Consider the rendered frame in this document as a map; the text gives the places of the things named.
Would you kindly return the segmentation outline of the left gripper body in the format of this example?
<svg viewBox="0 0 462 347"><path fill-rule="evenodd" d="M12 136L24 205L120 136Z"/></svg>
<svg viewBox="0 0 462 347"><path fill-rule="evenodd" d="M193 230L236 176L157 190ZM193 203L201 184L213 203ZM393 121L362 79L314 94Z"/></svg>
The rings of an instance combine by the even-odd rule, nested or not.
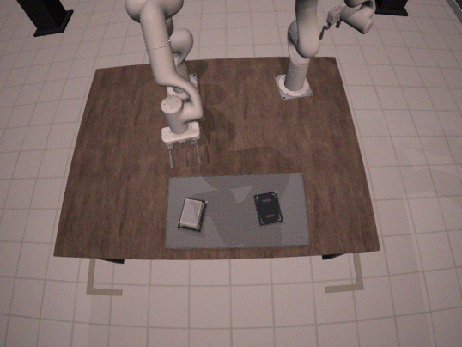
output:
<svg viewBox="0 0 462 347"><path fill-rule="evenodd" d="M342 3L339 6L337 6L335 9L332 9L331 11L329 11L326 22L332 25L335 22L339 21L340 15L346 6L347 5L345 3Z"/></svg>

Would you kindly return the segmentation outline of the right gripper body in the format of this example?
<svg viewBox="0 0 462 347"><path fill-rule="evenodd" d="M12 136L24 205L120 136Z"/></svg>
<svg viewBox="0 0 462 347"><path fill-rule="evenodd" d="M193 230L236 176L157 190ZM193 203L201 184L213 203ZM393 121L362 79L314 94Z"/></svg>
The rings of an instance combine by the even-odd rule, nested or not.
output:
<svg viewBox="0 0 462 347"><path fill-rule="evenodd" d="M174 141L179 141L179 143L183 143L188 138L192 138L192 140L197 140L201 137L201 133L198 122L194 121L188 123L187 131L182 134L174 134L170 131L169 127L164 127L161 130L161 137L165 145L170 145Z"/></svg>

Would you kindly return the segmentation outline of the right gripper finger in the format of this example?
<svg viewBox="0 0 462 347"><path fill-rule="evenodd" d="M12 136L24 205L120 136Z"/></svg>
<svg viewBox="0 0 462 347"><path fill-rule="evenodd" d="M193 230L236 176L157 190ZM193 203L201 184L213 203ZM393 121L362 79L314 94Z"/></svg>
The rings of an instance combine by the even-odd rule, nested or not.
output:
<svg viewBox="0 0 462 347"><path fill-rule="evenodd" d="M197 147L197 153L198 153L198 154L197 154L198 165L201 164L201 159L200 159L200 154L199 154L199 148L198 148L198 141L197 141L197 140L196 140L196 141L193 141L192 138L188 138L188 139L186 139L185 141L186 141L186 143L191 143L192 146L193 146L193 145L196 145L196 147Z"/></svg>
<svg viewBox="0 0 462 347"><path fill-rule="evenodd" d="M167 146L167 148L168 148L168 150L169 150L171 169L175 169L175 167L174 167L174 160L173 160L173 158L172 158L172 149L174 149L174 147L173 147L174 145L179 145L179 141L174 141L174 142L172 142L172 145Z"/></svg>

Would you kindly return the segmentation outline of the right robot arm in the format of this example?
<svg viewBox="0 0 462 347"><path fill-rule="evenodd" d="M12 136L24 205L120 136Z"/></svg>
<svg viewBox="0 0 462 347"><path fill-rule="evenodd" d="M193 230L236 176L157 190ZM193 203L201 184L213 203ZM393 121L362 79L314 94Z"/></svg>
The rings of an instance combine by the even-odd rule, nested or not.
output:
<svg viewBox="0 0 462 347"><path fill-rule="evenodd" d="M125 1L129 17L141 24L155 82L167 87L171 95L162 101L161 110L175 134L185 132L189 121L204 115L197 82L189 76L185 61L193 46L193 36L188 29L173 29L172 16L183 4L184 0ZM181 99L188 97L190 101L182 102Z"/></svg>

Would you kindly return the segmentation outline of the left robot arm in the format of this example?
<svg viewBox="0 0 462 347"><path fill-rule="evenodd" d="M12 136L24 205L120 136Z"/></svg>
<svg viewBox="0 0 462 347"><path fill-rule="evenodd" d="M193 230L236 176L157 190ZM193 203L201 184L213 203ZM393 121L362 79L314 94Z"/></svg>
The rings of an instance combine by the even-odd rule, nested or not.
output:
<svg viewBox="0 0 462 347"><path fill-rule="evenodd" d="M344 2L347 6L343 9L340 20L360 33L366 34L374 23L371 17L375 12L375 1L344 0ZM359 9L354 9L360 4L362 6ZM280 90L291 97L303 96L308 91L307 69L310 58L317 55L320 47L317 5L318 0L295 0L296 20L289 25L287 35L289 48L287 74L282 76L278 83Z"/></svg>

